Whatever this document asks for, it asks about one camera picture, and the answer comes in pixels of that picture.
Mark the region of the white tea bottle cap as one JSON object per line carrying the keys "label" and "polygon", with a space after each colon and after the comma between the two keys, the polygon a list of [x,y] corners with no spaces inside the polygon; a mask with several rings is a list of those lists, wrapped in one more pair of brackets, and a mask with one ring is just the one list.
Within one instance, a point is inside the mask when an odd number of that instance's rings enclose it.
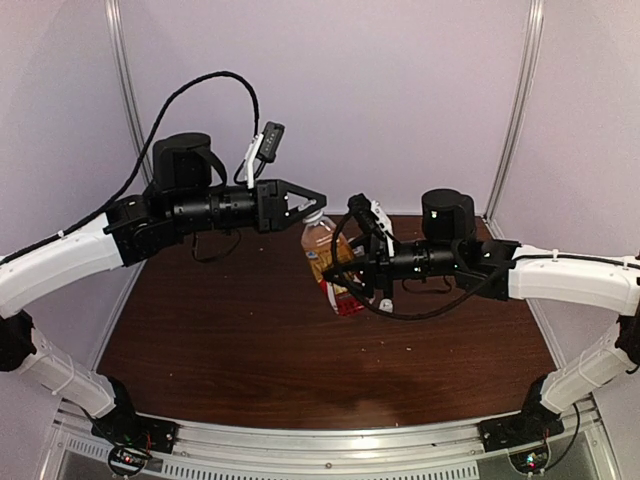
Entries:
{"label": "white tea bottle cap", "polygon": [[305,217],[303,219],[303,222],[305,224],[314,223],[314,222],[319,221],[323,216],[324,216],[324,212],[322,210],[318,210],[318,211],[310,214],[309,216]]}

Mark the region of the amber tea bottle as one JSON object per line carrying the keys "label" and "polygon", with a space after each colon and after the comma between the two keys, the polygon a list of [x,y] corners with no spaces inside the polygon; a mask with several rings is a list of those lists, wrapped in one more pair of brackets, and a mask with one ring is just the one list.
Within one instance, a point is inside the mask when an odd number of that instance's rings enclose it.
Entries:
{"label": "amber tea bottle", "polygon": [[336,227],[337,225],[325,214],[317,222],[304,223],[301,246],[316,283],[334,313],[339,316],[352,316],[362,311],[364,306],[348,289],[327,282],[322,277],[322,273],[334,263],[331,243]]}

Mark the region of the white flip bottle cap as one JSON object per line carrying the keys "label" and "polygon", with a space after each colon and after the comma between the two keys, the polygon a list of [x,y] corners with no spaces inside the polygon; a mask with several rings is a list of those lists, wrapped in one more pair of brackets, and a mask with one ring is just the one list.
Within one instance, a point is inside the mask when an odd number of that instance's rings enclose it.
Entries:
{"label": "white flip bottle cap", "polygon": [[394,304],[392,299],[383,298],[379,302],[379,309],[386,313],[392,313],[394,311]]}

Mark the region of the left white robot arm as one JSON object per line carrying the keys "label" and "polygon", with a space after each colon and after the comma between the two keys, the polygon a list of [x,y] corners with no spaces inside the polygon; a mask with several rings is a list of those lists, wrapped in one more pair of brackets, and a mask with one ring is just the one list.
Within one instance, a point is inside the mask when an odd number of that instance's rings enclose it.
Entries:
{"label": "left white robot arm", "polygon": [[126,388],[88,370],[51,344],[25,308],[85,277],[147,260],[199,232],[252,228],[281,232],[327,204],[325,195],[284,180],[230,186],[204,133],[153,146],[154,179],[141,195],[114,202],[86,225],[1,260],[1,369],[29,374],[76,403],[123,444],[144,433]]}

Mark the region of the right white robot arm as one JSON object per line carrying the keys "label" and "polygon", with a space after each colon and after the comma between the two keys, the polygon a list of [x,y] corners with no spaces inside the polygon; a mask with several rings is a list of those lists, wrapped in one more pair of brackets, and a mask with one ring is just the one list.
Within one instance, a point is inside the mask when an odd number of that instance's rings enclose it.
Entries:
{"label": "right white robot arm", "polygon": [[[544,250],[517,241],[476,235],[473,199],[452,189],[421,197],[423,239],[400,242],[382,208],[362,194],[348,201],[348,212],[330,243],[326,280],[345,287],[364,305],[375,294],[391,299],[404,280],[451,277],[463,295],[422,314],[371,311],[402,321],[427,320],[456,308],[470,297],[507,301],[543,299],[595,306],[617,313],[616,324],[565,367],[534,382],[513,419],[519,440],[535,440],[574,402],[623,373],[639,368],[639,260],[634,256],[598,257]],[[345,261],[338,254],[344,224],[355,220],[362,232],[363,255]]]}

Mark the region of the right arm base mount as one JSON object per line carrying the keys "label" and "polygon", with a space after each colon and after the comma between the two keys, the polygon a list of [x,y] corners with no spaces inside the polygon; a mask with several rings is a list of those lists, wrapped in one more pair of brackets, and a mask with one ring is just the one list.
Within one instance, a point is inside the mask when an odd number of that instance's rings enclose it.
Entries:
{"label": "right arm base mount", "polygon": [[478,431],[486,453],[506,450],[510,465],[518,474],[533,476],[550,465],[549,440],[565,429],[558,414],[522,410],[483,420]]}

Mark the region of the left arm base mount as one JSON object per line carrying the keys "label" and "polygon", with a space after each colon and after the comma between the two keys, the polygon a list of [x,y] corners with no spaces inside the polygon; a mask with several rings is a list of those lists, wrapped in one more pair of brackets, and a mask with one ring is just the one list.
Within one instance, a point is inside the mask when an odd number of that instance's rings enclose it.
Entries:
{"label": "left arm base mount", "polygon": [[173,452],[178,433],[176,422],[135,414],[130,423],[83,413],[91,423],[91,434],[111,445],[106,464],[116,477],[140,474],[154,459],[153,453]]}

